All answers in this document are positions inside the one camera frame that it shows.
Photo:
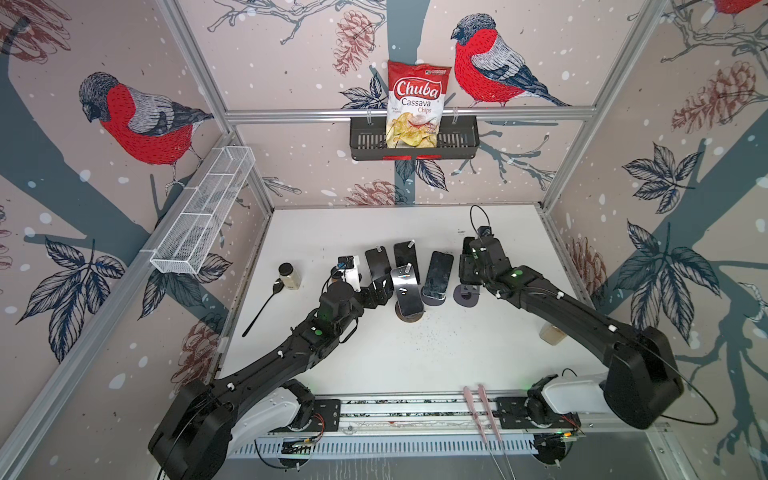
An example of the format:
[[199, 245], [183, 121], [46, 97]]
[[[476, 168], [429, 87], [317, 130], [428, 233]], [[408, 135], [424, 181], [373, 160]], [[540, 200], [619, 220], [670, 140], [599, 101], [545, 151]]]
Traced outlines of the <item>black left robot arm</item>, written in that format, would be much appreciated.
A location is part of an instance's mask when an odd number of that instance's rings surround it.
[[211, 479], [223, 465], [236, 423], [259, 401], [327, 358], [366, 309], [384, 306], [394, 293], [390, 279], [356, 291], [337, 281], [319, 305], [280, 345], [243, 369], [206, 384], [180, 389], [148, 444], [169, 479]]

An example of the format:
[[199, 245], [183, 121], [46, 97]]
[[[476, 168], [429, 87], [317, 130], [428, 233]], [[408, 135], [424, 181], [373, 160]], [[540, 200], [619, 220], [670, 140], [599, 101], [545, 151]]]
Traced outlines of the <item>grey phone stand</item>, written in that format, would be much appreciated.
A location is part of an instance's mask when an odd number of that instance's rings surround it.
[[433, 297], [427, 296], [425, 294], [424, 289], [421, 289], [420, 296], [421, 296], [422, 302], [427, 306], [437, 307], [445, 303], [444, 298], [433, 298]]
[[453, 291], [454, 301], [464, 307], [473, 308], [479, 302], [480, 289], [476, 285], [459, 284]]

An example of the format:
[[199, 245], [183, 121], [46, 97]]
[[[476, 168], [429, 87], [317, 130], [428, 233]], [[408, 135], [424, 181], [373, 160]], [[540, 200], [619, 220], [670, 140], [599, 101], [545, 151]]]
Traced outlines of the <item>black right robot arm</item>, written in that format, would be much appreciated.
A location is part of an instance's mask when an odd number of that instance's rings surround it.
[[682, 396], [683, 379], [660, 330], [616, 322], [563, 293], [536, 270], [512, 266], [494, 236], [464, 239], [459, 279], [542, 318], [607, 368], [606, 374], [555, 375], [536, 383], [533, 396], [552, 412], [611, 412], [631, 427], [646, 429]]

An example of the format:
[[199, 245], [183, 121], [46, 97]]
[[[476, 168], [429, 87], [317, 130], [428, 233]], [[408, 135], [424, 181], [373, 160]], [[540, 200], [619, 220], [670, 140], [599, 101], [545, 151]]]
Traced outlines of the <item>black smartphone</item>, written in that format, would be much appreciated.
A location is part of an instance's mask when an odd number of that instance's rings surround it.
[[462, 253], [459, 262], [459, 280], [463, 285], [481, 285], [482, 281], [477, 276], [476, 263], [473, 257], [471, 243], [474, 237], [465, 237], [463, 239]]
[[432, 252], [427, 276], [422, 287], [427, 296], [445, 299], [453, 262], [454, 256], [450, 253]]

